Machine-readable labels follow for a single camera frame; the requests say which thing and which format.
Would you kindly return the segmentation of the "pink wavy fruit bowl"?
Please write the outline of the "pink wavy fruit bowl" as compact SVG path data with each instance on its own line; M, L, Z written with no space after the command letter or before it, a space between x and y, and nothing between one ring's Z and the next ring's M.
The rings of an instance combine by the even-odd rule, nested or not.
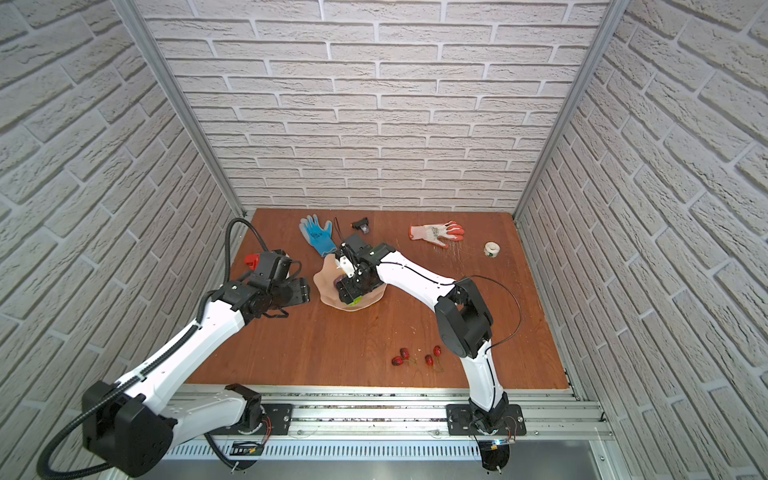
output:
M337 310L345 312L363 310L380 301L386 292L387 286L380 285L372 292L364 294L362 296L363 300L360 302L360 304L349 307L340 299L337 286L335 287L333 285L334 280L341 275L344 275L344 272L337 268L335 256L333 254L329 254L324 257L322 268L313 277L313 282L319 292L320 300L325 305Z

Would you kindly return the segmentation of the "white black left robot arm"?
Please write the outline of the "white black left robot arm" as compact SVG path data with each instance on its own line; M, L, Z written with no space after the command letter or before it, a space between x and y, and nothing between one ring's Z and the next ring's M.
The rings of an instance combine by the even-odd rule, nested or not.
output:
M301 263L282 250L264 248L238 279L224 277L220 287L205 292L192 321L155 354L108 384L94 383L82 396L82 412L43 448L36 471L42 479L79 479L117 468L138 477L151 470L179 444L204 436L219 460L232 470L248 463L231 461L215 443L213 431L272 433L272 421L261 395L241 384L172 408L170 400L191 374L219 346L252 320L285 318L287 308L309 302L310 289ZM57 471L52 458L76 429L84 447L102 463L79 470Z

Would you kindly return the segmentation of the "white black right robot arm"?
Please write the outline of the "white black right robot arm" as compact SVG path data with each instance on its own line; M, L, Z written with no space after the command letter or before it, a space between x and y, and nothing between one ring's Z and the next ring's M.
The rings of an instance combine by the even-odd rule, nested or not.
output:
M440 276L407 259L394 247L367 244L352 235L332 253L341 269L334 281L340 300L350 305L374 288L392 285L426 305L436 317L442 343L460 358L469 385L469 411L472 425L485 435L505 427L512 437L522 433L520 414L506 413L508 395L498 378L492 349L514 338L523 324L518 307L518 323L511 334L492 339L493 316L471 275L459 280Z

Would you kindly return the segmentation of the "red black pipe wrench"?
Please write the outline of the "red black pipe wrench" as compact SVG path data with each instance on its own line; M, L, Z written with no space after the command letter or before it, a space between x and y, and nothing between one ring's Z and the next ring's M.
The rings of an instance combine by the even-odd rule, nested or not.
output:
M258 268L258 265L260 263L260 255L259 254L248 254L244 258L244 263L247 266L249 270L256 270Z

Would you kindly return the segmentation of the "blue work glove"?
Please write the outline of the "blue work glove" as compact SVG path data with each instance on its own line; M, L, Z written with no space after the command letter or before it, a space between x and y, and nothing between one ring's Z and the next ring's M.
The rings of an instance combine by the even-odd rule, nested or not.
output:
M300 219L299 230L307 243L322 257L335 253L337 246L332 238L331 220L321 223L316 214Z

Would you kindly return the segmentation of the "red white work glove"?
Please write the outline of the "red white work glove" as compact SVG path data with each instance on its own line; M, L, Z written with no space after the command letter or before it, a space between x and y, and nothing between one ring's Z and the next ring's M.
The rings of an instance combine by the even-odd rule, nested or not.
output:
M409 238L413 241L425 241L427 243L447 248L449 242L459 242L464 239L465 230L454 221L444 224L425 224L411 226Z

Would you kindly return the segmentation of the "white tape roll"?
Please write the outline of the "white tape roll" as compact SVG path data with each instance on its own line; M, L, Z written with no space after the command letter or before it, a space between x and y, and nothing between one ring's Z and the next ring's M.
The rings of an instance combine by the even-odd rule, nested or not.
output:
M487 242L484 245L484 255L489 258L496 258L501 251L501 247L496 242Z

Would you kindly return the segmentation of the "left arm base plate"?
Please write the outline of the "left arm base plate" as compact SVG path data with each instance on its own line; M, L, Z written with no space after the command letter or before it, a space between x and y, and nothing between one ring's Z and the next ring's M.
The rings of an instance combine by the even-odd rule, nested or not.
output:
M246 406L234 428L241 434L286 436L289 432L293 406L287 403L268 403Z

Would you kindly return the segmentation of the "aluminium rail frame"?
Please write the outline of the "aluminium rail frame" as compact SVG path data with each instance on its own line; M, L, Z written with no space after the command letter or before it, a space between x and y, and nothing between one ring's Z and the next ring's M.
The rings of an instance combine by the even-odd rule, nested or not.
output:
M508 391L518 404L527 434L450 436L446 406L468 403L456 388L310 387L257 385L262 404L293 406L286 436L241 434L233 428L212 433L232 461L468 462L481 465L481 451L504 444L510 457L504 473L526 470L552 477L570 468L567 455L585 455L579 475L627 479L629 469L615 431L596 401L571 390Z

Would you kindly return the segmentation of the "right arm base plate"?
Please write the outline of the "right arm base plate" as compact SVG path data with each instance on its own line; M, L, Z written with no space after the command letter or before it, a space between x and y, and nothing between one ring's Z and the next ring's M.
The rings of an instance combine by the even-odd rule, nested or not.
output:
M450 436L525 436L527 427L518 404L501 403L491 412L485 412L471 402L446 406L446 420Z

